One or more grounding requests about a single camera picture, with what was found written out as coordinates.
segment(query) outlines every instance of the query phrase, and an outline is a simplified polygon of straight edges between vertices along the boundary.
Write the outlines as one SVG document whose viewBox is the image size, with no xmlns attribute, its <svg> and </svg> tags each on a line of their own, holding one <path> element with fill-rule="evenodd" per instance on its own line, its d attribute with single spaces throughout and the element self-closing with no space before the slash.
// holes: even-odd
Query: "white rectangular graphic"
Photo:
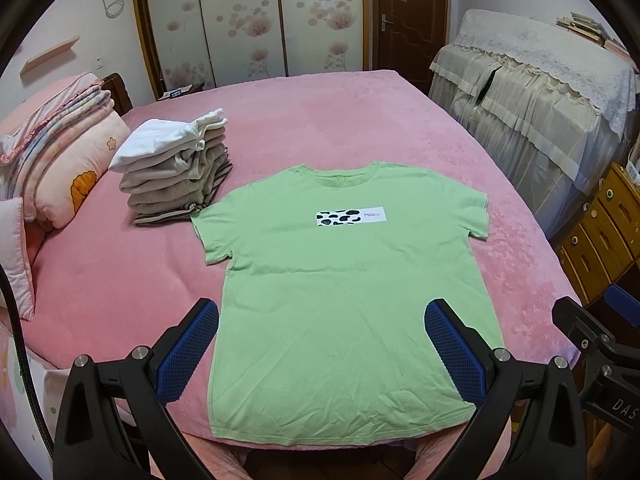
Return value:
<svg viewBox="0 0 640 480">
<path fill-rule="evenodd" d="M 385 208 L 341 209 L 340 211 L 320 211 L 316 213 L 318 227 L 345 224 L 373 224 L 386 222 Z"/>
</svg>

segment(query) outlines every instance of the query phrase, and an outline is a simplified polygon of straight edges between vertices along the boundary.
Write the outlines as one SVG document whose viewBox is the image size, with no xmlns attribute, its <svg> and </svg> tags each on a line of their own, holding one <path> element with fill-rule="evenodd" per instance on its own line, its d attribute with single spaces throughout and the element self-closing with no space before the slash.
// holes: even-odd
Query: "pink bedspread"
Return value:
<svg viewBox="0 0 640 480">
<path fill-rule="evenodd" d="M 228 86 L 135 108 L 149 118 L 192 121 L 222 107 L 234 169 L 230 190 L 302 162 L 320 170 L 372 160 L 435 170 L 489 195 L 490 234 L 470 240 L 507 348 L 548 362 L 577 351 L 551 321 L 557 298 L 576 296 L 532 214 L 484 149 L 395 72 L 335 73 Z M 79 353 L 124 357 L 151 345 L 200 297 L 220 304 L 226 264 L 207 267 L 190 222 L 133 227 L 120 175 L 108 173 L 76 218 L 47 239 L 34 264 L 36 315 L 28 346 L 69 367 Z M 180 401 L 168 409 L 184 432 L 211 438 L 206 391 L 210 346 Z"/>
</svg>

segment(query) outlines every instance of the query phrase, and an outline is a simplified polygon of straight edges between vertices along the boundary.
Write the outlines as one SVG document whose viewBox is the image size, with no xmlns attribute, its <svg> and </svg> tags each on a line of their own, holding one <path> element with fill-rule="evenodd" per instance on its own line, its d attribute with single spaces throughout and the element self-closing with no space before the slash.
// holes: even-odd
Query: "white lace tablecloth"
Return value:
<svg viewBox="0 0 640 480">
<path fill-rule="evenodd" d="M 555 25 L 479 9 L 465 13 L 453 43 L 547 72 L 589 99 L 622 139 L 626 115 L 636 106 L 636 78 L 631 65 L 608 50 Z"/>
</svg>

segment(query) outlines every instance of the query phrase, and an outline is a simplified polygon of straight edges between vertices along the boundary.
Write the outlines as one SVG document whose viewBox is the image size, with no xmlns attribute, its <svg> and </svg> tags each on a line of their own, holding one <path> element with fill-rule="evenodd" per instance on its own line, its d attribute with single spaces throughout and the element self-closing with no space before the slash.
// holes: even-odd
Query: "wooden headboard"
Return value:
<svg viewBox="0 0 640 480">
<path fill-rule="evenodd" d="M 120 74 L 114 73 L 105 77 L 102 82 L 102 89 L 111 91 L 113 109 L 116 110 L 116 113 L 120 117 L 133 108 L 131 99 Z"/>
</svg>

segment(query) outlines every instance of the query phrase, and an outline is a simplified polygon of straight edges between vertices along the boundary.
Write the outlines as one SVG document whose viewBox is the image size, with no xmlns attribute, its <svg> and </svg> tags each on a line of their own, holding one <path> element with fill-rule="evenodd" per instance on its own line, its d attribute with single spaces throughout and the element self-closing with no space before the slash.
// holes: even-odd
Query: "t-shirt sleeve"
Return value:
<svg viewBox="0 0 640 480">
<path fill-rule="evenodd" d="M 233 256 L 233 249 L 242 232 L 240 224 L 244 206 L 244 192 L 239 188 L 191 217 L 196 234 L 204 246 L 208 265 Z"/>
<path fill-rule="evenodd" d="M 488 238 L 489 213 L 487 206 L 489 197 L 486 193 L 476 191 L 472 187 L 460 184 L 449 178 L 444 185 L 446 200 L 451 207 L 451 213 L 464 230 L 475 238 Z"/>
</svg>

